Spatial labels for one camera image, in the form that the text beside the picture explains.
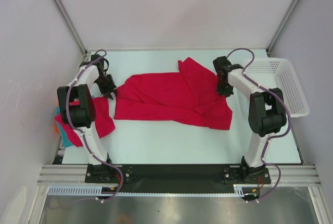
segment folded red cloth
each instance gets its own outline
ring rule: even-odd
[[[114,126],[113,120],[109,116],[109,102],[105,97],[96,97],[93,98],[93,102],[96,109],[96,120],[95,126],[99,138],[105,137],[111,133],[116,127]],[[79,102],[73,102],[71,105],[78,105]],[[69,141],[76,147],[81,147],[82,142],[74,130],[72,130],[68,124],[64,124],[61,119],[61,114],[58,114],[55,117],[56,121],[60,123],[62,128],[67,134]]]
[[[216,92],[216,75],[191,58],[178,61],[179,72],[138,74],[118,88],[115,119],[174,120],[230,129],[232,111]]]

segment red fabric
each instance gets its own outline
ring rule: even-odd
[[[111,133],[116,127],[114,126],[113,120],[109,116],[109,102],[105,97],[97,97],[93,98],[93,102],[96,109],[96,120],[95,126],[98,133],[99,138],[105,137],[109,133]],[[79,102],[73,102],[71,105],[78,105]],[[62,128],[67,134],[70,142],[76,147],[81,147],[82,142],[77,134],[75,134],[74,130],[72,130],[68,124],[64,124],[61,119],[61,114],[58,114],[55,117],[56,121],[60,123]]]
[[[191,58],[178,61],[179,72],[137,74],[118,88],[115,119],[174,120],[230,129],[232,111],[216,92],[217,77]]]

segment red cloth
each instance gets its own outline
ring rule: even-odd
[[[232,111],[216,92],[214,73],[191,58],[178,61],[179,72],[137,74],[118,88],[115,119],[174,120],[230,129]]]
[[[93,102],[96,109],[96,120],[95,126],[98,133],[99,138],[105,137],[109,133],[111,133],[116,127],[114,126],[113,120],[109,116],[109,102],[105,97],[96,97],[93,98]],[[73,102],[71,105],[78,105],[79,102]],[[67,134],[69,141],[75,145],[76,147],[81,147],[82,142],[77,134],[75,134],[74,130],[72,130],[68,124],[64,124],[61,119],[61,114],[58,114],[55,117],[56,121],[60,123],[62,128]]]

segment gray wall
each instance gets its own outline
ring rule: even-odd
[[[82,55],[52,0],[0,4],[0,220],[25,187],[9,222],[16,223],[21,203],[20,222],[30,210],[41,166],[59,140],[56,88],[71,81]]]
[[[333,0],[302,0],[273,49],[290,60],[299,76],[310,114],[293,121],[308,164],[315,164],[333,206]]]

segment metal floor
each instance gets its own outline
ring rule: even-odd
[[[257,203],[232,197],[119,196],[111,202],[48,196],[40,224],[313,224],[318,223],[309,191],[278,188]],[[57,210],[51,208],[65,206]]]

